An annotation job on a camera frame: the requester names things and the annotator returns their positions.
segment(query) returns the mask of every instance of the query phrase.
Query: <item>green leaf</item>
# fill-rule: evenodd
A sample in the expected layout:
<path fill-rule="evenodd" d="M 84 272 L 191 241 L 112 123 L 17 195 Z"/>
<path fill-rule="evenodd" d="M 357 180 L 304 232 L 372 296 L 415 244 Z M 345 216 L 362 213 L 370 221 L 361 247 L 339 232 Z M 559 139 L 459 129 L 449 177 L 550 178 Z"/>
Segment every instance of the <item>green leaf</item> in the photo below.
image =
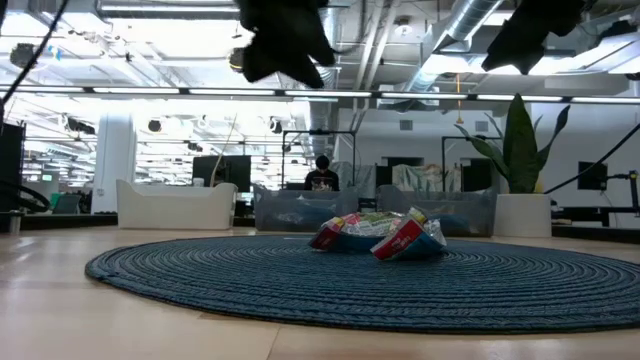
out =
<path fill-rule="evenodd" d="M 496 170 L 500 173 L 500 175 L 504 176 L 505 179 L 509 180 L 509 168 L 504 163 L 504 159 L 502 158 L 502 153 L 500 149 L 488 143 L 482 139 L 478 139 L 477 137 L 469 135 L 469 132 L 463 128 L 462 126 L 456 124 L 455 127 L 460 130 L 460 132 L 464 135 L 465 138 L 469 139 L 473 147 L 482 155 L 488 157 L 493 161 L 493 164 L 496 167 Z"/>
<path fill-rule="evenodd" d="M 516 133 L 522 132 L 522 135 L 530 133 L 531 136 L 527 136 L 527 138 L 517 138 L 514 136 Z M 502 153 L 504 154 L 504 162 L 509 166 L 511 161 L 511 152 L 513 151 L 514 145 L 518 144 L 518 147 L 524 146 L 528 150 L 534 149 L 535 152 L 538 151 L 536 145 L 535 136 L 533 136 L 533 126 L 531 125 L 531 118 L 527 113 L 527 109 L 524 105 L 524 101 L 522 100 L 522 96 L 520 94 L 516 94 L 513 100 L 511 101 L 511 105 L 509 106 L 509 112 L 507 113 L 507 128 L 504 135 L 504 144 L 502 148 Z"/>
<path fill-rule="evenodd" d="M 560 114 L 558 114 L 558 119 L 556 120 L 556 128 L 553 131 L 553 136 L 551 140 L 549 140 L 549 144 L 545 146 L 536 156 L 536 160 L 538 163 L 538 171 L 542 170 L 542 168 L 547 164 L 547 159 L 549 158 L 549 152 L 551 152 L 551 145 L 555 141 L 556 137 L 567 126 L 567 121 L 569 120 L 569 110 L 571 109 L 571 105 L 567 105 Z"/>
<path fill-rule="evenodd" d="M 491 122 L 491 125 L 493 125 L 494 128 L 496 128 L 496 131 L 498 132 L 498 135 L 500 135 L 500 139 L 504 140 L 504 134 L 502 133 L 502 130 L 500 130 L 500 128 L 498 127 L 498 124 L 496 124 L 496 120 L 494 118 L 492 118 L 489 114 L 484 113 L 488 118 L 489 121 Z"/>
<path fill-rule="evenodd" d="M 533 132 L 538 131 L 538 124 L 540 124 L 540 120 L 542 120 L 542 115 L 540 115 L 538 120 L 536 120 L 536 122 L 533 124 Z"/>
<path fill-rule="evenodd" d="M 504 139 L 504 162 L 509 168 L 511 193 L 533 193 L 538 181 L 538 147 L 531 118 L 516 94 L 507 116 L 507 131 Z"/>

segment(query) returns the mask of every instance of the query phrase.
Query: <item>round blue rug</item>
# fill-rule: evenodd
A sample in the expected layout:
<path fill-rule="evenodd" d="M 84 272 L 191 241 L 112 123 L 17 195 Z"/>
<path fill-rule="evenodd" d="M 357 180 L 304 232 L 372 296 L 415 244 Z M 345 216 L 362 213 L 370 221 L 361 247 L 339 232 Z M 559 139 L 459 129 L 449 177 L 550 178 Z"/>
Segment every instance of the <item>round blue rug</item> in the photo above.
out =
<path fill-rule="evenodd" d="M 424 333 L 640 327 L 640 265 L 450 240 L 428 261 L 315 252 L 307 237 L 174 240 L 108 251 L 86 273 L 144 297 L 286 323 Z"/>

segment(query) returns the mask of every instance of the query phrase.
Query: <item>light wood floor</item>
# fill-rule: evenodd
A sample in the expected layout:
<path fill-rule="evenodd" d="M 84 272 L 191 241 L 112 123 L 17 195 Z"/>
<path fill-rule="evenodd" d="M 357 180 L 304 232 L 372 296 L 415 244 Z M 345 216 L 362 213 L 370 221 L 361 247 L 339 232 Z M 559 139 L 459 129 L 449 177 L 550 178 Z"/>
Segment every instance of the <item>light wood floor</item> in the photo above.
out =
<path fill-rule="evenodd" d="M 640 359 L 640 330 L 427 336 L 289 326 L 145 300 L 93 283 L 83 274 L 89 259 L 114 247 L 253 233 L 250 229 L 213 233 L 94 228 L 0 237 L 0 359 Z M 493 241 L 640 263 L 636 245 L 570 239 Z"/>

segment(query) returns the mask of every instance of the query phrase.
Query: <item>black cable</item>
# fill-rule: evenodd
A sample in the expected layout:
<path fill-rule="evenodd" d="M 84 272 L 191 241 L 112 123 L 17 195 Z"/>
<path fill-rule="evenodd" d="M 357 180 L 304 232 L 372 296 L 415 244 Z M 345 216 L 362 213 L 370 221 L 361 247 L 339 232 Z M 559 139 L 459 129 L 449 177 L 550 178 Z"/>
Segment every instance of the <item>black cable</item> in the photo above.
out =
<path fill-rule="evenodd" d="M 36 64 L 36 61 L 38 61 L 38 58 L 40 57 L 40 55 L 42 55 L 42 52 L 44 51 L 44 48 L 47 46 L 49 39 L 51 39 L 51 35 L 53 35 L 53 32 L 58 26 L 58 22 L 60 21 L 62 14 L 64 14 L 64 10 L 67 8 L 67 4 L 69 4 L 69 0 L 62 1 L 62 4 L 58 9 L 58 13 L 56 14 L 55 18 L 51 22 L 51 25 L 49 25 L 49 31 L 42 39 L 40 46 L 38 47 L 36 52 L 33 54 L 31 59 L 27 63 L 27 65 L 24 67 L 24 69 L 22 69 L 22 72 L 20 73 L 20 75 L 18 75 L 16 80 L 13 82 L 13 84 L 11 84 L 11 87 L 9 88 L 9 90 L 7 90 L 7 93 L 2 98 L 2 104 L 6 104 L 9 101 L 9 99 L 11 99 L 11 96 L 16 91 L 18 86 L 20 86 L 20 83 L 22 83 L 22 81 L 27 77 L 31 68 L 33 68 L 33 66 Z"/>
<path fill-rule="evenodd" d="M 600 160 L 596 161 L 595 163 L 593 163 L 591 166 L 589 166 L 588 168 L 586 168 L 584 171 L 582 171 L 581 173 L 579 173 L 578 175 L 572 177 L 571 179 L 562 182 L 554 187 L 552 187 L 551 189 L 545 191 L 545 194 L 550 194 L 558 189 L 560 189 L 561 187 L 564 187 L 572 182 L 574 182 L 575 180 L 577 180 L 578 178 L 582 177 L 584 174 L 588 173 L 589 170 L 591 170 L 591 168 L 593 168 L 594 166 L 598 166 L 600 164 L 602 164 L 605 160 L 607 160 L 611 155 L 613 155 L 614 152 L 618 151 L 618 149 L 624 145 L 624 143 L 627 142 L 627 140 L 629 140 L 633 134 L 636 133 L 636 131 L 640 130 L 640 124 L 636 125 L 633 129 L 631 129 L 631 131 L 629 131 L 629 133 L 627 135 L 625 135 L 625 137 L 622 138 L 622 140 L 620 140 L 616 146 L 614 146 L 611 150 L 609 150 L 608 153 L 606 153 Z"/>
<path fill-rule="evenodd" d="M 6 16 L 7 13 L 7 3 L 9 1 L 2 1 L 2 3 L 0 3 L 0 29 L 2 29 L 2 24 L 4 23 L 4 17 Z"/>
<path fill-rule="evenodd" d="M 20 192 L 31 195 L 40 204 L 31 202 L 19 195 Z M 10 182 L 0 180 L 0 195 L 8 198 L 14 204 L 26 208 L 33 212 L 45 212 L 49 210 L 51 203 L 49 200 L 35 190 L 31 190 L 22 185 L 15 185 Z"/>

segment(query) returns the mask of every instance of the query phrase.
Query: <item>black t-shirt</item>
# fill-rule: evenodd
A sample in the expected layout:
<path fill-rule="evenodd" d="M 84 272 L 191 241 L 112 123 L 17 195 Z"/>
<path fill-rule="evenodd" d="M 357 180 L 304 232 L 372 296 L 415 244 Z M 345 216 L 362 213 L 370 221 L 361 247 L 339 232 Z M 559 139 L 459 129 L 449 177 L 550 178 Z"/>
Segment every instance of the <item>black t-shirt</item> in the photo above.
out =
<path fill-rule="evenodd" d="M 331 170 L 321 173 L 314 170 L 307 174 L 304 180 L 304 189 L 313 191 L 340 191 L 340 180 L 338 174 Z"/>

